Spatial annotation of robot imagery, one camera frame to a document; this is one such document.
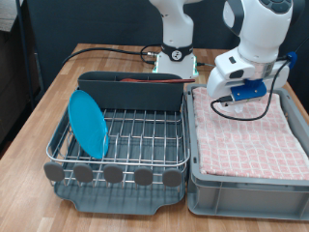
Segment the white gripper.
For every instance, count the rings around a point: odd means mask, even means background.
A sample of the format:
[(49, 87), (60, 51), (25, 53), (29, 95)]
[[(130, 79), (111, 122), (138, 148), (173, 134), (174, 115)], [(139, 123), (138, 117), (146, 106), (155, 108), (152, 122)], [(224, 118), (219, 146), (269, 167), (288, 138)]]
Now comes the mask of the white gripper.
[(289, 62), (217, 62), (208, 79), (208, 94), (215, 100), (226, 96), (233, 100), (261, 98), (271, 88), (281, 88), (289, 72)]

